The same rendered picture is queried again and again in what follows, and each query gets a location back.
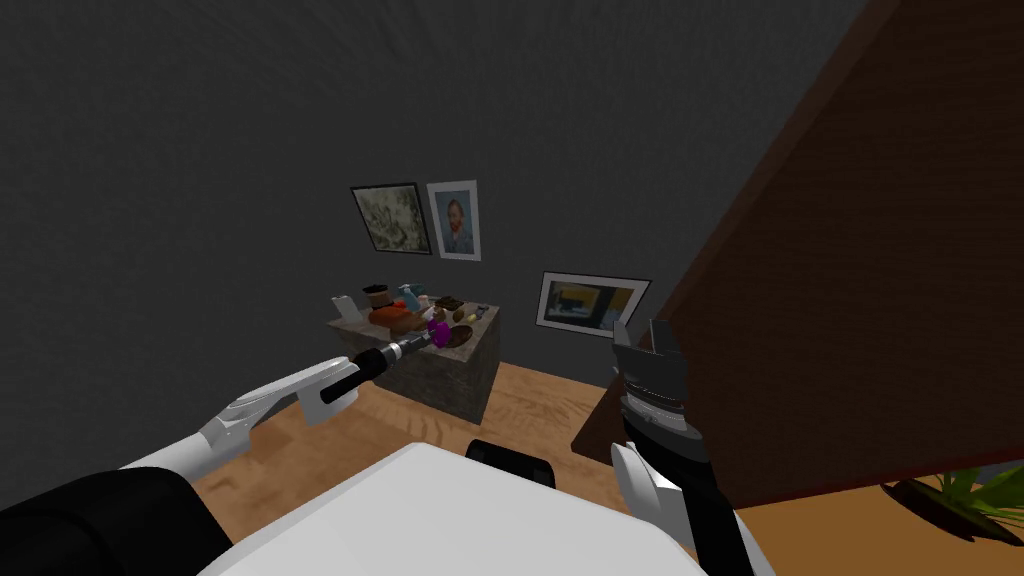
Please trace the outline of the white framed portrait picture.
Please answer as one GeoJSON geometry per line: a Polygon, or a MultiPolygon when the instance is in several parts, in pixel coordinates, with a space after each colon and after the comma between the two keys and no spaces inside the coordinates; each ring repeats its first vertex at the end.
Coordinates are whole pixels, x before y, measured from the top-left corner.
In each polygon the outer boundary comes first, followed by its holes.
{"type": "Polygon", "coordinates": [[[477,182],[428,183],[427,193],[440,257],[479,261],[481,240],[477,182]]]}

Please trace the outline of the dark framed landscape picture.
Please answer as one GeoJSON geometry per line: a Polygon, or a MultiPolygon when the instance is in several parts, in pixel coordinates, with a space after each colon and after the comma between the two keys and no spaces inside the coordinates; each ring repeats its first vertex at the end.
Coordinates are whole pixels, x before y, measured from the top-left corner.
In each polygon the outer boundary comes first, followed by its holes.
{"type": "Polygon", "coordinates": [[[377,252],[432,254],[416,183],[359,186],[350,192],[377,252]]]}

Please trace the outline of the stone table with household things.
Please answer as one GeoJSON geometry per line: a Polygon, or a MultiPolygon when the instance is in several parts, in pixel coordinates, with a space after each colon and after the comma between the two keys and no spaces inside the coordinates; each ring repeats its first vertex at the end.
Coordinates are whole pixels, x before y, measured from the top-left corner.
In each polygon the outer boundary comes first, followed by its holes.
{"type": "Polygon", "coordinates": [[[479,424],[501,360],[501,308],[466,301],[452,340],[398,360],[372,382],[381,389],[479,424]]]}

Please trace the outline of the green potted plant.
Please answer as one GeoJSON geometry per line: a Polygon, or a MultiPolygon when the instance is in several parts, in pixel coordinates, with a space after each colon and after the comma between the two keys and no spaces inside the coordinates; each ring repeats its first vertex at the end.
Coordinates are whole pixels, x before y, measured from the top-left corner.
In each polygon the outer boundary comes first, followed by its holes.
{"type": "Polygon", "coordinates": [[[980,468],[945,472],[932,486],[918,479],[882,484],[895,502],[964,541],[1024,547],[1024,465],[980,482],[980,468]]]}

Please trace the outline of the white framed yellow picture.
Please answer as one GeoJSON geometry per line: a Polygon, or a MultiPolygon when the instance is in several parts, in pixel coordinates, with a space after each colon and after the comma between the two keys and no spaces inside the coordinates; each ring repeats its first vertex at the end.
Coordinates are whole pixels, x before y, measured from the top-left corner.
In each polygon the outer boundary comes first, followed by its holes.
{"type": "Polygon", "coordinates": [[[547,271],[541,281],[535,324],[612,338],[615,325],[629,323],[650,285],[646,279],[547,271]]]}

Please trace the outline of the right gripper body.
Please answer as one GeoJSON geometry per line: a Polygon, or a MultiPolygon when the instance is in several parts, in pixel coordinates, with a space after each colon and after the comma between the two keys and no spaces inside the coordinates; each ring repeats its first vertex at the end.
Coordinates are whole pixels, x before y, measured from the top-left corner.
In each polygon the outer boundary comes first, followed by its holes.
{"type": "Polygon", "coordinates": [[[625,381],[653,395],[686,395],[687,362],[681,353],[613,347],[625,381]]]}

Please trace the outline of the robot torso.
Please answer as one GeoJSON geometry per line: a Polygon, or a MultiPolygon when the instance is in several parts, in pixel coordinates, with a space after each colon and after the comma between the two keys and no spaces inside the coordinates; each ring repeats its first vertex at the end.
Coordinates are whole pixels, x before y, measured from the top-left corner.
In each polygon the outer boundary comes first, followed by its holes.
{"type": "Polygon", "coordinates": [[[413,443],[198,576],[706,576],[655,526],[413,443]]]}

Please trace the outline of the brown wooden door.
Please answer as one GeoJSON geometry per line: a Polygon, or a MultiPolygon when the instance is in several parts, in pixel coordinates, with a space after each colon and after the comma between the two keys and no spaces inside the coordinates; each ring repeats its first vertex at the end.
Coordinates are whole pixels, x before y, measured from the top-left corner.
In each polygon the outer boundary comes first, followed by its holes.
{"type": "Polygon", "coordinates": [[[737,508],[1024,459],[1024,0],[816,0],[804,89],[662,307],[737,508]]]}

